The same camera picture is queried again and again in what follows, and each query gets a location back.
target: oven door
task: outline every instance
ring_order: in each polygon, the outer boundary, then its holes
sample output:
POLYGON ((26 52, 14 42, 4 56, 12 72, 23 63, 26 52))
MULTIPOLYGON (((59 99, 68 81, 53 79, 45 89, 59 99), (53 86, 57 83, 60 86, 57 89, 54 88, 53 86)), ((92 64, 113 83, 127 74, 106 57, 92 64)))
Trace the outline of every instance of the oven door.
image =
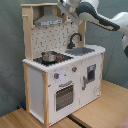
POLYGON ((80 79, 64 80, 49 88, 50 125, 79 109, 80 79))

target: faucet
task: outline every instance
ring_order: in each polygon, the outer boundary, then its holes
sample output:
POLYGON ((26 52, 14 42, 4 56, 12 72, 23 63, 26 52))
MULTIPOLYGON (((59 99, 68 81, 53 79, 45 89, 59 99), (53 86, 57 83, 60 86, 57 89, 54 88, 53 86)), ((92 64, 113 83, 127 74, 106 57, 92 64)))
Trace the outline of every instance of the faucet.
POLYGON ((82 41, 82 35, 80 33, 74 33, 71 38, 70 38, 70 43, 68 44, 68 49, 72 49, 73 47, 75 47, 75 44, 73 44, 72 39, 75 35, 80 36, 80 41, 82 41))

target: gray wall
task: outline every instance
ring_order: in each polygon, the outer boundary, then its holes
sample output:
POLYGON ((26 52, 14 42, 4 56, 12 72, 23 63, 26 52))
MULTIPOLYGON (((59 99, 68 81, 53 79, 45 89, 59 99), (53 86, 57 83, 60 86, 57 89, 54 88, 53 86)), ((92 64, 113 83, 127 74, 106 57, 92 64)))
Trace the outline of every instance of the gray wall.
MULTIPOLYGON (((57 0, 0 0, 0 116, 16 110, 25 101, 22 59, 24 40, 20 4, 57 2, 57 0)), ((128 11, 127 0, 101 0, 100 14, 112 18, 128 11)), ((122 34, 87 23, 86 43, 106 48, 103 78, 128 88, 128 59, 121 44, 122 34)))

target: oven window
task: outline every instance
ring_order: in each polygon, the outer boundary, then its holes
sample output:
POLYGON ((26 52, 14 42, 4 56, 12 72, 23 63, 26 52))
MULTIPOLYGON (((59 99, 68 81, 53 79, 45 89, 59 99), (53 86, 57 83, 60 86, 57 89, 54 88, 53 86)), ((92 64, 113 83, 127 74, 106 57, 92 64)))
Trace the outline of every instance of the oven window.
POLYGON ((56 111, 73 103, 73 85, 56 92, 56 111))

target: wooden frame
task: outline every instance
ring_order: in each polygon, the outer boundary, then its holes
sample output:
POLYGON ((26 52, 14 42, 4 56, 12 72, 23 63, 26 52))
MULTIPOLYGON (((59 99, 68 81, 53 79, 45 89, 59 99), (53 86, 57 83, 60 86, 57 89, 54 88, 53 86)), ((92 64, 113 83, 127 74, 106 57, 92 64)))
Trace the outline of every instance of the wooden frame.
POLYGON ((30 111, 30 90, 29 90, 29 73, 28 65, 23 63, 24 66, 24 81, 25 81, 25 95, 26 95, 26 111, 30 111))
MULTIPOLYGON (((39 13, 39 8, 46 5, 52 5, 53 8, 57 8, 57 3, 43 3, 43 4, 22 4, 22 16, 23 16, 23 30, 24 30, 24 44, 25 44, 25 57, 26 59, 33 61, 33 49, 32 49, 32 29, 35 27, 33 21, 35 19, 34 15, 42 15, 39 13)), ((61 16, 61 11, 57 8, 57 16, 63 18, 66 21, 66 15, 61 16)), ((78 32, 83 36, 82 41, 78 41, 78 46, 85 46, 85 31, 86 31, 86 22, 79 26, 78 32)))
POLYGON ((49 128, 48 73, 43 72, 44 127, 49 128))
MULTIPOLYGON (((24 67, 24 81, 25 81, 25 95, 26 95, 26 111, 30 112, 30 89, 29 89, 29 71, 28 64, 23 63, 24 67)), ((44 101, 44 127, 49 128, 49 98, 48 98, 48 73, 42 73, 43 80, 43 101, 44 101)))
POLYGON ((104 53, 102 53, 102 64, 101 64, 99 96, 101 96, 101 82, 102 82, 103 66, 104 66, 104 53))

